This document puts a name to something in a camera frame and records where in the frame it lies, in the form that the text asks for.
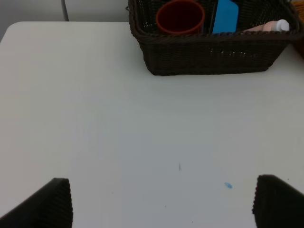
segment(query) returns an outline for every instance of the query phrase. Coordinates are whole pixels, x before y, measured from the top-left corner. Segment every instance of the blue sponge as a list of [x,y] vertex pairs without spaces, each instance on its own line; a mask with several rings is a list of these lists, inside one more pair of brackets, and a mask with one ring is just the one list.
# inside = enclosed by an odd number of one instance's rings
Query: blue sponge
[[235,32],[238,22],[238,5],[231,0],[218,0],[213,33]]

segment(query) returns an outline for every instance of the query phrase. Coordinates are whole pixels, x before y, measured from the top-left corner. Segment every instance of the table surface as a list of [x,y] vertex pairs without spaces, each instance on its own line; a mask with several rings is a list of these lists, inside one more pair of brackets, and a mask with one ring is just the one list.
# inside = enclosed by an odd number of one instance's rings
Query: table surface
[[258,175],[304,191],[303,72],[289,47],[263,73],[153,76],[128,23],[14,24],[0,215],[65,177],[74,228],[254,228]]

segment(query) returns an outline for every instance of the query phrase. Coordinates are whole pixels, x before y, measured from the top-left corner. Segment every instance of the red cup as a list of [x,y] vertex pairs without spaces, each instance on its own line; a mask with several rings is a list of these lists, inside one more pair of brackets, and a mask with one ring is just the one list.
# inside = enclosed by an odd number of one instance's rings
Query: red cup
[[204,8],[194,0],[170,1],[156,14],[158,28],[162,33],[170,35],[200,33],[204,19]]

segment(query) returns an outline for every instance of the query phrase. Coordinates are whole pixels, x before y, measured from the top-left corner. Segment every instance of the dark brown wicker basket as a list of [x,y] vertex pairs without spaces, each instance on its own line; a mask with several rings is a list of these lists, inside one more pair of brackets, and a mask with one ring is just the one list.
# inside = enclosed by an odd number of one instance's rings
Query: dark brown wicker basket
[[[267,70],[304,27],[292,4],[284,0],[235,0],[239,6],[236,33],[172,36],[155,22],[167,0],[129,0],[129,23],[143,59],[154,75],[214,75]],[[198,0],[206,11],[205,31],[215,0]],[[285,19],[289,32],[243,32],[272,20]]]

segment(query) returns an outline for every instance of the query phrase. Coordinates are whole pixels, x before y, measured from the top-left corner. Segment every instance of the small mark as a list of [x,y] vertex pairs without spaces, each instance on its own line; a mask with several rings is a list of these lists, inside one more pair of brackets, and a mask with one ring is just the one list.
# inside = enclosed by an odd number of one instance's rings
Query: small mark
[[227,188],[229,188],[229,189],[231,189],[232,188],[232,185],[230,184],[230,183],[225,183],[225,186],[227,187]]

